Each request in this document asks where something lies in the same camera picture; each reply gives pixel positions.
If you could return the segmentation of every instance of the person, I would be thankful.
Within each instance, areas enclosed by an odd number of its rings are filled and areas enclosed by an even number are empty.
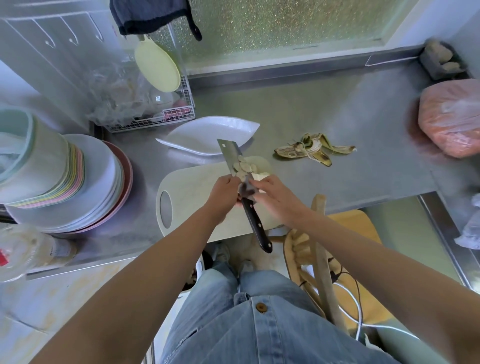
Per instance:
[[[400,322],[452,363],[480,363],[480,296],[454,280],[308,209],[276,176],[256,200],[321,243]],[[237,202],[220,177],[200,209],[101,287],[31,361],[139,364],[210,234]],[[234,276],[221,251],[170,331],[161,363],[397,363],[323,319],[274,271]]]

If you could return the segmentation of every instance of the white cutting board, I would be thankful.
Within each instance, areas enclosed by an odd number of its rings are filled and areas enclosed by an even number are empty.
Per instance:
[[[245,157],[245,159],[249,163],[256,164],[259,173],[273,173],[272,166],[265,158]],[[156,195],[156,219],[162,234],[165,236],[174,231],[201,208],[207,201],[215,181],[226,174],[230,174],[230,170],[226,162],[221,162],[176,170],[167,175],[161,182]],[[160,197],[163,192],[168,193],[172,204],[172,223],[169,228],[163,225],[160,213]],[[280,221],[274,218],[264,206],[256,204],[255,210],[265,230],[281,225]],[[242,207],[235,206],[225,220],[213,230],[208,241],[214,242],[250,233],[253,231],[245,211]]]

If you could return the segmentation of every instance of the brown button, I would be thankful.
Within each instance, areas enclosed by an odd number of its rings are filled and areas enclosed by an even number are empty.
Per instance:
[[[268,311],[267,305],[262,302],[257,303],[255,307],[257,308],[257,311],[260,312],[261,314]]]

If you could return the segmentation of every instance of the black cloth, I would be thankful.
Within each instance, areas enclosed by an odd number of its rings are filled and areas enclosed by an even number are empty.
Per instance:
[[[110,11],[123,36],[153,33],[186,16],[193,36],[198,41],[202,40],[188,0],[110,0]]]

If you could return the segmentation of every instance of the right arm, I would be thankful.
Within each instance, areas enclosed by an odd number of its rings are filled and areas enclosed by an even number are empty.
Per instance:
[[[402,324],[452,363],[480,363],[480,295],[306,207],[277,176],[258,202],[328,250]]]

